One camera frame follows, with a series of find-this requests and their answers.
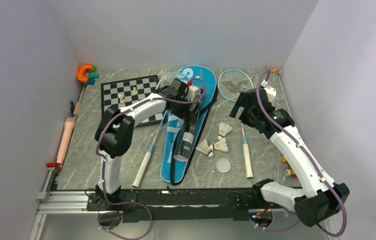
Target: marble tabletop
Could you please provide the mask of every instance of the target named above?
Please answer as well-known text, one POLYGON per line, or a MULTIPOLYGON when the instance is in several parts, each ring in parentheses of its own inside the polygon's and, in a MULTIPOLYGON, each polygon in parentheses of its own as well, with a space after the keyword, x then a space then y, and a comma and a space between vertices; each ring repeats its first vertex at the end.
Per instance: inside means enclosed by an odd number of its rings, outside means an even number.
MULTIPOLYGON (((112 69, 98 70, 100 78, 95 85, 88 86, 82 99, 82 108, 77 119, 76 127, 70 142, 67 158, 61 174, 58 176, 59 190, 80 190, 94 188, 100 174, 100 158, 95 155, 97 142, 94 134, 101 121, 101 83, 114 82, 142 76, 158 75, 159 79, 166 73, 176 72, 177 69, 112 69)), ((219 78, 224 69, 212 69, 219 78)), ((257 80, 260 70, 244 69, 250 78, 257 80)), ((273 105, 276 108, 287 109, 281 84, 276 74, 271 74, 269 85, 276 89, 277 96, 273 105)), ((217 102, 212 106, 201 139, 208 139, 209 143, 217 141, 219 123, 225 122, 233 127, 227 135, 229 152, 214 151, 214 156, 196 151, 183 182, 171 186, 160 178, 161 156, 164 146, 165 127, 160 130, 160 136, 155 144, 149 165, 145 171, 140 188, 164 189, 171 188, 244 188, 254 183, 270 178, 289 187, 299 187, 298 180, 285 175, 286 163, 282 162, 282 154, 266 137, 253 128, 245 126, 254 178, 246 179, 245 164, 242 148, 241 122, 229 117, 233 102, 218 95, 217 102), (216 169, 216 161, 225 158, 231 163, 227 173, 220 173, 216 169)), ((139 169, 139 165, 151 145, 158 124, 137 127, 134 130, 132 145, 123 156, 120 182, 122 188, 130 189, 139 169)))

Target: chessboard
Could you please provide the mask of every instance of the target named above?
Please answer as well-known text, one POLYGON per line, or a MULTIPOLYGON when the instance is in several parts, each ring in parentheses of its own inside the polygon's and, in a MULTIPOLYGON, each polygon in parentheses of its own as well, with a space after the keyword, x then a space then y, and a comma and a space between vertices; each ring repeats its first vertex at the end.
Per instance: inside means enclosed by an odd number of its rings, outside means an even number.
MULTIPOLYGON (((101 113, 104 115, 105 110, 112 106, 118 105, 119 108, 130 106, 149 96, 152 90, 157 87, 158 76, 143 76, 138 78, 106 82, 101 84, 101 113), (133 87, 138 90, 137 94, 133 93, 133 87), (123 95, 124 103, 120 102, 119 95, 123 95)), ((163 113, 155 114, 143 122, 138 127, 160 123, 163 113)))

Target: shuttlecock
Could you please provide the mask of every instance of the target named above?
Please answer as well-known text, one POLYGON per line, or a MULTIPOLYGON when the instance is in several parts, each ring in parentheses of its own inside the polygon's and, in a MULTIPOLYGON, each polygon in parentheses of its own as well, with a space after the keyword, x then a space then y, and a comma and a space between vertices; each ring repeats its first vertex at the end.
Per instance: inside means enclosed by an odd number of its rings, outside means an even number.
POLYGON ((206 154, 209 158, 211 158, 214 154, 211 151, 211 149, 208 146, 207 139, 203 139, 195 148, 198 151, 202 152, 203 154, 206 154))
POLYGON ((219 136, 217 136, 217 139, 222 140, 225 138, 225 136, 232 131, 232 127, 229 126, 229 124, 221 122, 219 124, 219 136))
POLYGON ((222 138, 220 141, 218 141, 215 144, 210 145, 208 147, 212 151, 213 150, 220 150, 220 151, 224 151, 224 152, 228 152, 229 151, 229 149, 227 147, 227 144, 226 144, 226 138, 222 138))

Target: wooden handle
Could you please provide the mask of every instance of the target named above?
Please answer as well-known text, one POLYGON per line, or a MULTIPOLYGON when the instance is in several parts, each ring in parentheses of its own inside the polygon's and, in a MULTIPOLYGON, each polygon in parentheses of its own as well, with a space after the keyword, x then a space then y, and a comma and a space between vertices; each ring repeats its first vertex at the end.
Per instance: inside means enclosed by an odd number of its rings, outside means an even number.
POLYGON ((61 138, 60 149, 58 150, 57 163, 63 165, 66 159, 68 145, 71 139, 71 133, 73 132, 75 120, 72 117, 67 118, 64 123, 64 133, 61 138))
POLYGON ((253 169, 251 167, 251 159, 250 159, 250 149, 248 148, 248 144, 244 144, 244 160, 245 160, 245 170, 247 172, 247 178, 253 178, 253 169))
POLYGON ((148 151, 144 159, 142 160, 141 166, 139 167, 138 173, 136 174, 135 180, 132 183, 132 187, 139 188, 139 185, 141 184, 142 177, 144 176, 145 169, 147 168, 147 165, 149 163, 149 159, 151 158, 151 152, 148 151))
POLYGON ((80 112, 81 107, 82 107, 82 103, 78 101, 76 103, 76 106, 74 107, 73 115, 79 116, 79 112, 80 112))

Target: white wall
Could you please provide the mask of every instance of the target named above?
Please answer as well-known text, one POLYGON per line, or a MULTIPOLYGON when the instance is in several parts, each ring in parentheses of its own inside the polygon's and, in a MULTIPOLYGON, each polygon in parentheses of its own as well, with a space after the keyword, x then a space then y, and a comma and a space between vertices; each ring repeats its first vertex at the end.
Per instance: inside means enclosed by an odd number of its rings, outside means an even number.
POLYGON ((317 0, 48 0, 79 61, 101 68, 285 63, 317 0))
POLYGON ((350 188, 341 239, 376 239, 376 1, 320 0, 282 72, 308 147, 350 188))
POLYGON ((0 240, 29 237, 77 67, 45 0, 0 0, 0 240))

